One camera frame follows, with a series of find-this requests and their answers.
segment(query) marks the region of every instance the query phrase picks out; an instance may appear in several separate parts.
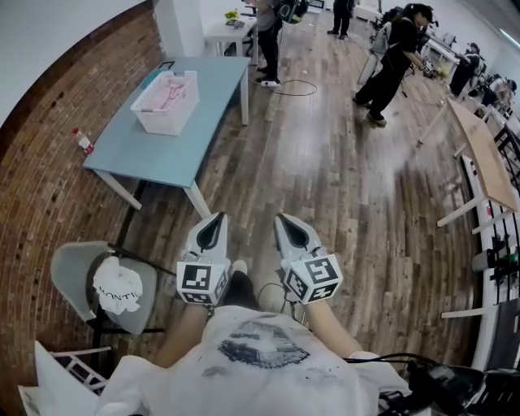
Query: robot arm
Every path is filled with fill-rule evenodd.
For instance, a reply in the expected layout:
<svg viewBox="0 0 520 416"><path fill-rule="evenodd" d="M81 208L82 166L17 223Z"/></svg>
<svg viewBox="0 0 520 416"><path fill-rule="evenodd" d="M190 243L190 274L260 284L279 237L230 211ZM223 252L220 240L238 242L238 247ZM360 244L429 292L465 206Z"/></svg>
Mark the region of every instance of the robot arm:
<svg viewBox="0 0 520 416"><path fill-rule="evenodd" d="M188 234L177 263L177 292L186 303L216 306L228 285L228 216L203 219Z"/></svg>
<svg viewBox="0 0 520 416"><path fill-rule="evenodd" d="M333 297L343 281L334 254L328 254L316 231L287 214L275 217L275 236L282 255L284 285L293 299L306 305Z"/></svg>

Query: cap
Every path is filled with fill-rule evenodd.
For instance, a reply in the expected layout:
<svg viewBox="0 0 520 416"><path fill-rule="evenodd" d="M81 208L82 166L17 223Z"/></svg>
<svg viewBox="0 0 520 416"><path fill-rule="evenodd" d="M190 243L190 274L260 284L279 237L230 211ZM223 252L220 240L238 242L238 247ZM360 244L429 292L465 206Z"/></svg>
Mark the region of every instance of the cap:
<svg viewBox="0 0 520 416"><path fill-rule="evenodd" d="M472 43L470 43L470 46L472 48L475 48L477 50L477 53L480 54L480 48L476 43L472 42Z"/></svg>
<svg viewBox="0 0 520 416"><path fill-rule="evenodd" d="M410 3L406 5L403 16L411 18L417 13L421 13L428 22L433 23L433 8L422 3Z"/></svg>

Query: brick wall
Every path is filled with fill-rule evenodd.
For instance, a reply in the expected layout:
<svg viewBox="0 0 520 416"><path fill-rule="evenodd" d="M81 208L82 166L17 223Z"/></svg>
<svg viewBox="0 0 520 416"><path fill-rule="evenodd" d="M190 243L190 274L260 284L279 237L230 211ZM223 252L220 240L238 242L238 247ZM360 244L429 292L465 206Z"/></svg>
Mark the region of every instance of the brick wall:
<svg viewBox="0 0 520 416"><path fill-rule="evenodd" d="M71 130L95 142L160 59L145 2L72 47L0 128L0 407L7 414L19 413L16 384L36 383L35 339L49 349L89 346L90 331L50 281L54 250L67 241L114 241L127 209L82 169Z"/></svg>

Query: bottle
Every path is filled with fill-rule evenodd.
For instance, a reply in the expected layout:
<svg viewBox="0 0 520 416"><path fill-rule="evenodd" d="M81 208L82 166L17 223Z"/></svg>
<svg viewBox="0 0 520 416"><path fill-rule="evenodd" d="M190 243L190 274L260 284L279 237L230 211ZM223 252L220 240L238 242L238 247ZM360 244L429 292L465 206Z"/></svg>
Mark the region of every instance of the bottle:
<svg viewBox="0 0 520 416"><path fill-rule="evenodd" d="M78 145L80 145L81 149L83 149L86 154L91 154L94 151L94 145L79 128L72 130L72 134L78 142Z"/></svg>

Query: light blue table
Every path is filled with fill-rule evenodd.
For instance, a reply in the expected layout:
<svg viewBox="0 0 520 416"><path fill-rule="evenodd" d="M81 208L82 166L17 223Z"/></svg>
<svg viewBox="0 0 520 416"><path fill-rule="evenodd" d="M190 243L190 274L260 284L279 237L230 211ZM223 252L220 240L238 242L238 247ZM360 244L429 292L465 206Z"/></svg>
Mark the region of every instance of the light blue table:
<svg viewBox="0 0 520 416"><path fill-rule="evenodd" d="M83 167L95 171L137 210L140 202L112 174L184 189L202 218L210 215L195 176L215 130L240 83L242 124L249 122L249 58L178 58L174 72L197 71L200 102L179 136L147 133L130 106L141 86L115 113Z"/></svg>

